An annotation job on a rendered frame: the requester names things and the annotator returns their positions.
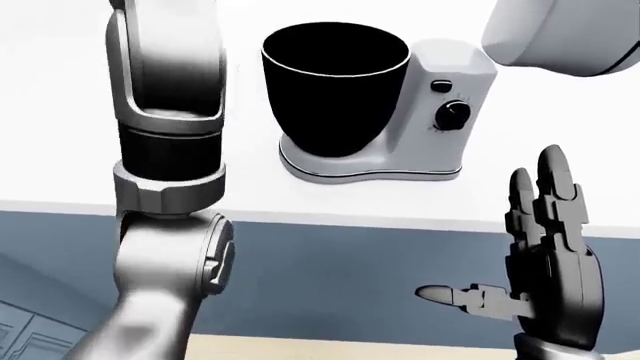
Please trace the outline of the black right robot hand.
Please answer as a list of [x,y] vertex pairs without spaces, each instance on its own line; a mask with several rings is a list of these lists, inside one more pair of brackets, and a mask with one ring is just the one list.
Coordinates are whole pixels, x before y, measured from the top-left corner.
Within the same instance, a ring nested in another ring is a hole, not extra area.
[[505,258],[509,288],[424,285],[414,293],[466,314],[518,320],[520,333],[542,341],[595,351],[605,296],[598,257],[582,236],[589,221],[583,191],[556,145],[540,153],[537,176],[532,180],[519,168],[510,177],[505,214],[505,229],[513,237]]

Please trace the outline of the white stand mixer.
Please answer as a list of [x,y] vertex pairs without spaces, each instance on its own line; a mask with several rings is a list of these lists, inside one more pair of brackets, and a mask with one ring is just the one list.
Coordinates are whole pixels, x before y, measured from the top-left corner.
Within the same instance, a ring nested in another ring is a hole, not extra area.
[[497,0],[479,46],[412,46],[395,111],[374,140],[325,156],[284,134],[280,160],[314,183],[454,179],[498,65],[597,77],[638,62],[640,0]]

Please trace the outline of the black stand mixer bowl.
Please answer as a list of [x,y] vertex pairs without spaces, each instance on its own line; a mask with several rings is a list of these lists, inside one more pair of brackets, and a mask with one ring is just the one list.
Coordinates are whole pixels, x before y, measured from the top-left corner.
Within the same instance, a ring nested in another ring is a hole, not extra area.
[[272,113],[311,155],[340,158],[374,140],[393,115],[410,59],[401,38],[354,23],[301,23],[262,44]]

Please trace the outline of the blue cabinet front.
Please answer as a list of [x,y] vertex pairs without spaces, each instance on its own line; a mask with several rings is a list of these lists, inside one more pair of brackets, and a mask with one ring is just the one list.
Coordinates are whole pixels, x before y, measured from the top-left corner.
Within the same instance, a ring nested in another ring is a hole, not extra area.
[[[117,296],[116,230],[109,216],[0,212],[0,300],[93,329]],[[414,294],[506,286],[504,234],[239,222],[235,242],[230,283],[196,332],[509,348],[519,331]]]

